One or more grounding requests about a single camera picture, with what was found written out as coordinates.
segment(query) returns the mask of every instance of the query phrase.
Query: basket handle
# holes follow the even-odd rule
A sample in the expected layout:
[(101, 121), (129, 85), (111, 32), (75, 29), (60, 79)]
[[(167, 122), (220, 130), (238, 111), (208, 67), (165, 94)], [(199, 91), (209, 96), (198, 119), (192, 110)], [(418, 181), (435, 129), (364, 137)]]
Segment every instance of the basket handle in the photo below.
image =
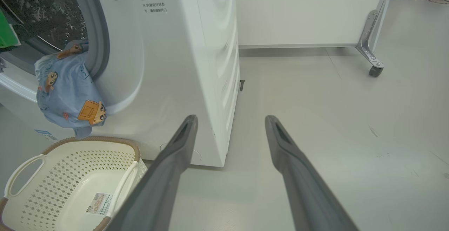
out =
[(123, 186), (125, 185), (126, 181), (128, 180), (129, 176), (133, 172), (133, 170), (138, 165), (137, 161), (133, 161), (133, 163), (128, 167), (125, 174), (122, 176), (122, 179), (120, 180), (119, 185), (114, 191), (114, 196), (112, 197), (111, 204), (109, 205), (109, 209), (106, 216), (112, 217), (114, 214), (115, 205), (117, 204), (117, 201), (119, 199), (120, 193), (122, 193)]
[[(5, 198), (11, 199), (11, 197), (16, 197), (27, 187), (29, 182), (32, 181), (32, 179), (36, 176), (36, 174), (40, 171), (40, 169), (42, 168), (43, 164), (45, 163), (45, 159), (44, 158), (45, 158), (45, 155), (40, 154), (38, 156), (35, 156), (35, 157), (32, 157), (32, 158), (28, 159), (23, 164), (21, 164), (19, 167), (17, 167), (17, 169), (13, 172), (11, 177), (9, 177), (8, 182), (6, 183), (6, 186), (5, 186)], [(31, 176), (31, 178), (29, 178), (29, 180), (25, 183), (25, 185), (22, 186), (22, 188), (19, 190), (19, 192), (17, 192), (16, 194), (12, 194), (11, 193), (11, 189), (13, 188), (13, 184), (16, 181), (16, 179), (19, 176), (19, 174), (26, 167), (28, 167), (30, 164), (34, 163), (38, 159), (42, 159), (42, 164), (39, 166), (39, 168), (37, 168), (37, 170), (34, 172), (34, 174)]]

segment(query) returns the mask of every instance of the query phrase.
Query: green object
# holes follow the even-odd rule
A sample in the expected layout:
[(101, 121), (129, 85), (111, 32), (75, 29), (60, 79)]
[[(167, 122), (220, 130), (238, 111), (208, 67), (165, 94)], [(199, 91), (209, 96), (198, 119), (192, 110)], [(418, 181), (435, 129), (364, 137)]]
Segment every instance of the green object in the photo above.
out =
[(20, 44), (13, 27), (7, 22), (5, 15), (0, 11), (0, 48)]

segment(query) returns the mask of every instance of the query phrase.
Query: white board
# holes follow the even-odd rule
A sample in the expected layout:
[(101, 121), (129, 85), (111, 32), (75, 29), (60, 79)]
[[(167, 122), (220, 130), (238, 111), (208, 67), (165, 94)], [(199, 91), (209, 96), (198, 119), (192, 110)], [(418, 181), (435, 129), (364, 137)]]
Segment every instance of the white board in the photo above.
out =
[(240, 47), (263, 48), (353, 46), (381, 0), (236, 1)]

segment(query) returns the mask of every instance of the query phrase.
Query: basket bottom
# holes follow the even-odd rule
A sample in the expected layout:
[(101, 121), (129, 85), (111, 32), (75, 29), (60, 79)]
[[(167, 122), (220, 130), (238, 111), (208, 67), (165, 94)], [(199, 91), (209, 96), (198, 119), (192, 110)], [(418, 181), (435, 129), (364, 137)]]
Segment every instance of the basket bottom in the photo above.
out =
[[(93, 230), (98, 226), (106, 215), (89, 213), (87, 210), (96, 193), (114, 194), (124, 174), (125, 171), (106, 170), (95, 171), (84, 177), (63, 207), (56, 220), (56, 229), (58, 231), (86, 231)], [(121, 195), (123, 199), (119, 198), (117, 206), (121, 205), (119, 202), (123, 201), (124, 197)]]

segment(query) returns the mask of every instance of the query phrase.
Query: garment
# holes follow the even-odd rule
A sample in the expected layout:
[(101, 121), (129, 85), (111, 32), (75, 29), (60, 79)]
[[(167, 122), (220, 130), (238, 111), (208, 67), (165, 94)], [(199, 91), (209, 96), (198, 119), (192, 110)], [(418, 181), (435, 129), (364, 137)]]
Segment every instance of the garment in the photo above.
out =
[(74, 129), (77, 139), (90, 135), (92, 127), (103, 126), (106, 119), (100, 93), (85, 66), (87, 50), (87, 39), (72, 41), (63, 52), (35, 63), (40, 110), (47, 120)]

